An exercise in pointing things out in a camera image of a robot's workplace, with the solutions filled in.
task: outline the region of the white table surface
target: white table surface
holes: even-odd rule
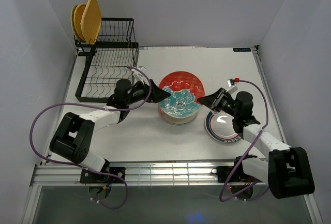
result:
[[[74,95],[84,65],[85,57],[77,57],[66,102],[78,102]],[[141,50],[138,66],[146,67],[147,75],[156,84],[171,72],[179,70],[191,72],[200,78],[207,95],[220,87],[227,88],[227,79],[234,77],[252,81],[265,92],[253,54],[235,53],[232,48]],[[238,85],[237,92],[239,91],[248,91],[253,95],[253,114],[264,124],[265,109],[259,92],[245,83]],[[90,111],[93,109],[64,106],[62,116],[67,112],[81,114]],[[146,103],[139,109],[131,111],[122,123],[95,133],[90,149],[109,161],[200,161],[233,159],[242,155],[249,146],[247,141],[222,144],[207,134],[204,120],[208,112],[208,108],[202,107],[194,121],[175,126],[160,117],[156,104]],[[272,111],[269,113],[269,126],[266,130],[281,139]],[[263,157],[255,148],[250,153]],[[66,161],[57,154],[53,154],[52,159]]]

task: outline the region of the white enclosure panel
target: white enclosure panel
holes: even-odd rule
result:
[[[331,0],[285,0],[261,59],[289,145],[308,153],[324,223],[331,222]]]
[[[74,59],[48,0],[0,1],[0,223],[20,223],[34,164],[28,137],[34,117],[62,100]],[[45,151],[56,110],[34,135]]]
[[[49,0],[73,40],[70,11],[87,0]],[[132,17],[141,46],[260,44],[283,0],[99,0],[104,17]]]

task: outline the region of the black wire dish rack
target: black wire dish rack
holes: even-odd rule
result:
[[[137,66],[139,55],[133,23],[132,18],[102,18],[94,42],[80,42],[74,36],[76,47],[86,56],[75,94],[78,101],[107,103],[119,79],[133,84],[133,72],[127,68]]]

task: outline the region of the beige plate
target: beige plate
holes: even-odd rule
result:
[[[101,28],[101,12],[97,0],[88,0],[82,17],[82,33],[89,44],[95,44]]]
[[[86,3],[81,3],[76,7],[73,14],[73,25],[74,25],[74,29],[77,32],[76,37],[79,37],[82,41],[86,41],[82,34],[82,28],[81,28],[81,21],[85,7],[86,7]]]
[[[186,124],[186,123],[189,123],[190,121],[194,120],[194,118],[196,118],[196,116],[198,115],[198,112],[189,116],[189,117],[186,117],[186,118],[175,118],[175,117],[172,117],[168,114],[166,114],[160,106],[158,106],[158,109],[159,109],[159,112],[160,112],[160,115],[162,116],[162,118],[166,121],[166,122],[169,122],[170,124],[174,124],[174,125],[182,125],[182,124]]]

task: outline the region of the plate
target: plate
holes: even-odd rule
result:
[[[205,120],[208,134],[221,143],[238,142],[241,137],[234,132],[232,119],[233,117],[225,112],[213,114],[210,111]]]
[[[198,77],[186,71],[176,71],[163,78],[159,88],[171,94],[159,103],[161,116],[167,122],[185,124],[197,116],[201,108],[197,99],[205,95]]]

